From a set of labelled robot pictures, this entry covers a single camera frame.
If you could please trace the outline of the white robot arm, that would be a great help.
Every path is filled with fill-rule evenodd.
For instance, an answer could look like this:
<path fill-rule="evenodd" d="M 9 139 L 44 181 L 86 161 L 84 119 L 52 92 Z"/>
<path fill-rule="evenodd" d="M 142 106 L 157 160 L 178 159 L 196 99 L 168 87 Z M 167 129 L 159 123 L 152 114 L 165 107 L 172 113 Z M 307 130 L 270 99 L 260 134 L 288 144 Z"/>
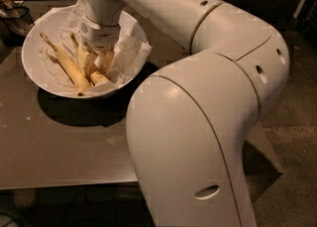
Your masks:
<path fill-rule="evenodd" d="M 188 57 L 135 91 L 126 134 L 157 227 L 257 227 L 243 145 L 283 90 L 289 53 L 270 24 L 221 0 L 124 0 Z"/>

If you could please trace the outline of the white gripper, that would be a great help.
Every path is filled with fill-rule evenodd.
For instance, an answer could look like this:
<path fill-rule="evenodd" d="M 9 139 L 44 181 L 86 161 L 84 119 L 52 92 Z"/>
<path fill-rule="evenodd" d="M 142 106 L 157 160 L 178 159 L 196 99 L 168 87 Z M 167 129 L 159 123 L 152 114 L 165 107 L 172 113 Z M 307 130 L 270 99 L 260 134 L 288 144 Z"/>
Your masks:
<path fill-rule="evenodd" d="M 82 42 L 87 44 L 87 46 L 79 44 L 76 49 L 76 55 L 79 69 L 85 76 L 90 74 L 91 67 L 97 58 L 96 51 L 105 51 L 98 53 L 99 69 L 102 72 L 106 72 L 109 69 L 114 57 L 114 52 L 110 50 L 118 42 L 120 30 L 119 24 L 108 27 L 96 24 L 86 17 L 82 18 L 79 33 Z"/>

